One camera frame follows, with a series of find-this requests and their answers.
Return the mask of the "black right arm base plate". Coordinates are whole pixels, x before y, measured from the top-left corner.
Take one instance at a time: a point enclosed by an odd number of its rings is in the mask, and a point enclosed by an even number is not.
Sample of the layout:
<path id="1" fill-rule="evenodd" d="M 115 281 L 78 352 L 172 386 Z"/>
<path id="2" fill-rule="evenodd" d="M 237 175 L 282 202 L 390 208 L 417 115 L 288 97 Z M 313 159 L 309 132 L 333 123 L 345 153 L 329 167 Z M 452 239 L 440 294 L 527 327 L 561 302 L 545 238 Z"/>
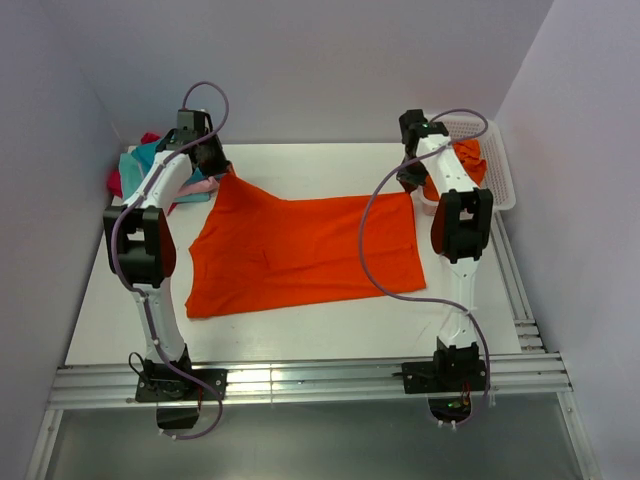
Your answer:
<path id="1" fill-rule="evenodd" d="M 483 360 L 459 367 L 438 365 L 435 360 L 404 362 L 393 374 L 402 380 L 404 393 L 427 397 L 429 414 L 439 426 L 456 428 L 474 413 L 474 393 L 489 396 L 490 382 Z"/>

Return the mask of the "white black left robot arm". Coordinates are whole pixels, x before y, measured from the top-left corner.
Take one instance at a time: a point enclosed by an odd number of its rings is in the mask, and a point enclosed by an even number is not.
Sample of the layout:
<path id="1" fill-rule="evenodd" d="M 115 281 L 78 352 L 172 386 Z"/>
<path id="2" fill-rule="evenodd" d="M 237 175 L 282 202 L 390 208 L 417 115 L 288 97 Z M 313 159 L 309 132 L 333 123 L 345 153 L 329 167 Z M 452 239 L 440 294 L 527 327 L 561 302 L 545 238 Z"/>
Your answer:
<path id="1" fill-rule="evenodd" d="M 171 300 L 177 252 L 167 215 L 195 172 L 218 178 L 229 168 L 210 114 L 183 107 L 140 186 L 121 206 L 104 211 L 110 268 L 132 294 L 141 317 L 146 353 L 139 378 L 145 391 L 183 399 L 197 386 Z"/>

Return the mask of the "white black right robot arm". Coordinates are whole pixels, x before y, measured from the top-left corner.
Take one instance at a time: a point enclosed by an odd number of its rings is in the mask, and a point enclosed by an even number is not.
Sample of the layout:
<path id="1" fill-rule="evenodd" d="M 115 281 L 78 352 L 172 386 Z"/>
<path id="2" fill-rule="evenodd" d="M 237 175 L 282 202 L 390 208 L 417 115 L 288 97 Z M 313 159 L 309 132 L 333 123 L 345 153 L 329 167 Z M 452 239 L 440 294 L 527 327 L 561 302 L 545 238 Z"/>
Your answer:
<path id="1" fill-rule="evenodd" d="M 431 246 L 442 267 L 443 324 L 436 337 L 433 358 L 401 367 L 408 393 L 482 391 L 487 387 L 486 338 L 472 318 L 475 279 L 489 242 L 494 197 L 470 174 L 453 138 L 437 115 L 429 120 L 420 109 L 399 117 L 404 146 L 398 182 L 408 193 L 423 194 L 432 215 Z"/>

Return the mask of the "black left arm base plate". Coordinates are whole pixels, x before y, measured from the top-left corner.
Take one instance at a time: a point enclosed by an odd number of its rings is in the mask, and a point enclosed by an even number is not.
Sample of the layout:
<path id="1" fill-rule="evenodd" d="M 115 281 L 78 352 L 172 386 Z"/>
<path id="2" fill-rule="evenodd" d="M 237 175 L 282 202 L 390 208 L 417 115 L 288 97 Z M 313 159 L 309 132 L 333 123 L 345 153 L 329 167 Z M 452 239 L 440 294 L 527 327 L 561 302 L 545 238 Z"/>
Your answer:
<path id="1" fill-rule="evenodd" d="M 227 386 L 225 369 L 196 369 L 189 372 L 212 387 L 216 394 L 201 385 L 172 372 L 164 364 L 152 364 L 142 373 L 135 393 L 135 402 L 157 404 L 156 423 L 164 430 L 190 430 L 200 417 L 203 401 L 224 398 Z"/>

